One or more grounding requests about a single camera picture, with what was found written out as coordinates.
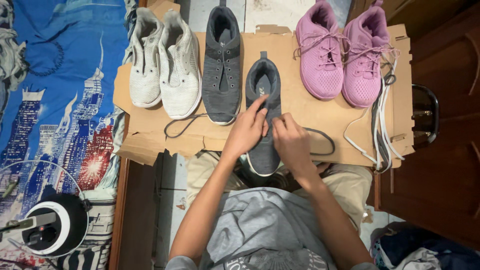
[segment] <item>pink shoelace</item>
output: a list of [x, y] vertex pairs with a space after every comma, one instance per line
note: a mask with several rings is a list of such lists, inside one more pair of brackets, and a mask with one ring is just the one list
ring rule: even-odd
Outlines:
[[[313, 38], [313, 40], [310, 43], [305, 44], [305, 42], [310, 38]], [[336, 38], [338, 43], [340, 43], [341, 40], [344, 39], [350, 45], [349, 39], [341, 33], [327, 33], [327, 34], [307, 33], [302, 35], [302, 38], [300, 39], [300, 46], [293, 51], [293, 59], [296, 60], [297, 57], [300, 57], [303, 52], [307, 52], [308, 50], [316, 47], [325, 38]], [[333, 52], [335, 47], [330, 47], [330, 48], [320, 47], [320, 48], [323, 50], [326, 50], [327, 52], [322, 55], [319, 55], [319, 60], [323, 59], [323, 57], [327, 56], [329, 53], [336, 55], [336, 53]], [[319, 66], [328, 65], [328, 64], [340, 64], [340, 61], [333, 61], [331, 58], [327, 57], [326, 61], [321, 63]]]
[[373, 47], [373, 48], [368, 48], [367, 46], [361, 43], [355, 43], [354, 45], [355, 45], [355, 48], [352, 48], [353, 46], [350, 46], [349, 54], [348, 54], [349, 57], [351, 56], [351, 54], [353, 54], [353, 57], [348, 59], [348, 61], [346, 61], [345, 64], [348, 64], [362, 56], [365, 56], [368, 58], [368, 60], [366, 61], [367, 67], [363, 70], [357, 71], [357, 73], [370, 72], [374, 74], [375, 64], [378, 64], [378, 61], [382, 57], [383, 53], [390, 53], [393, 55], [395, 59], [398, 59], [398, 57], [400, 56], [400, 50], [391, 47], [389, 44], [385, 44], [381, 47]]

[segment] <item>gray shoelace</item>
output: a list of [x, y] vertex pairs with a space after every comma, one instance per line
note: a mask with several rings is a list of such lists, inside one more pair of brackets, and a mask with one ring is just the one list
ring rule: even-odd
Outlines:
[[[396, 81], [396, 76], [392, 74], [392, 66], [390, 65], [390, 70], [384, 76], [385, 85], [389, 86], [392, 85]], [[378, 105], [380, 104], [380, 96], [382, 95], [382, 82], [380, 82], [380, 92], [378, 93], [377, 100], [372, 105], [372, 136], [377, 135], [378, 141], [378, 151], [380, 152], [380, 156], [382, 157], [382, 168], [386, 168], [388, 166], [388, 157], [387, 157], [387, 145], [385, 145], [384, 141], [382, 140], [382, 135], [378, 130], [375, 130], [375, 120], [377, 118], [377, 111]]]
[[[226, 112], [223, 112], [222, 114], [225, 114], [225, 115], [228, 115], [228, 116], [232, 116], [233, 118], [236, 118], [237, 115], [236, 114], [231, 114], [231, 113], [226, 113]], [[184, 119], [180, 119], [180, 120], [172, 120], [170, 123], [168, 123], [166, 126], [165, 126], [165, 129], [163, 130], [163, 133], [165, 134], [165, 136], [167, 136], [167, 138], [177, 138], [179, 137], [180, 135], [182, 135], [185, 130], [191, 125], [191, 123], [193, 121], [195, 121], [195, 119], [199, 118], [199, 117], [204, 117], [204, 116], [207, 116], [207, 113], [200, 113], [200, 114], [194, 114], [194, 115], [190, 115]], [[190, 122], [188, 122], [188, 124], [182, 129], [182, 131], [180, 131], [177, 135], [174, 135], [174, 136], [170, 136], [168, 135], [167, 133], [167, 129], [175, 122], [177, 121], [181, 121], [181, 120], [188, 120], [188, 119], [191, 119]], [[313, 156], [328, 156], [328, 155], [331, 155], [335, 152], [335, 142], [333, 141], [333, 139], [328, 136], [325, 132], [323, 131], [320, 131], [320, 130], [316, 130], [316, 129], [312, 129], [312, 128], [308, 128], [308, 127], [304, 127], [305, 130], [308, 130], [308, 131], [311, 131], [311, 132], [315, 132], [315, 133], [318, 133], [320, 135], [322, 135], [323, 137], [325, 137], [331, 144], [332, 144], [332, 151], [330, 153], [325, 153], [325, 154], [317, 154], [317, 153], [310, 153], [310, 155], [313, 155]]]

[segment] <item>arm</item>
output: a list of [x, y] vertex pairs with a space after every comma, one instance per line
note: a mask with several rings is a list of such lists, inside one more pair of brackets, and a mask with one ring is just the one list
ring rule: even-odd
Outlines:
[[197, 265], [205, 250], [218, 204], [225, 190], [227, 179], [232, 173], [235, 162], [265, 136], [268, 125], [265, 121], [267, 109], [257, 113], [268, 95], [258, 98], [244, 113], [238, 115], [228, 135], [220, 160], [212, 175], [190, 205], [170, 249], [169, 259], [175, 256], [187, 256]]
[[273, 119], [273, 138], [282, 161], [310, 195], [323, 242], [338, 268], [350, 270], [363, 262], [372, 263], [348, 215], [323, 183], [310, 160], [308, 132], [293, 120], [290, 113], [286, 113]]

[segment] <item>khaki pants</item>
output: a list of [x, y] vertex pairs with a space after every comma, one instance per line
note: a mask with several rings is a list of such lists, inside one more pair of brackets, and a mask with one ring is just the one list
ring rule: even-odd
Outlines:
[[[219, 155], [211, 151], [201, 151], [187, 161], [187, 204], [193, 200], [207, 182], [220, 159]], [[363, 217], [364, 205], [367, 201], [372, 175], [362, 167], [355, 165], [334, 164], [327, 169], [322, 178], [342, 209], [350, 216], [357, 231], [360, 231], [360, 222]], [[230, 174], [224, 192], [247, 189], [234, 173]], [[308, 199], [307, 192], [302, 188], [292, 192]]]

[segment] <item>pink sneaker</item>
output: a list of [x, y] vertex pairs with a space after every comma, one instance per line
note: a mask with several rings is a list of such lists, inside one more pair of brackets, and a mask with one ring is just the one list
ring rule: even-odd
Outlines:
[[350, 21], [344, 35], [350, 40], [348, 60], [342, 94], [353, 106], [366, 108], [372, 105], [380, 92], [380, 58], [389, 52], [385, 12], [377, 0], [360, 16]]
[[317, 0], [299, 20], [296, 32], [303, 85], [317, 98], [336, 97], [343, 83], [339, 42], [343, 36], [330, 4]]

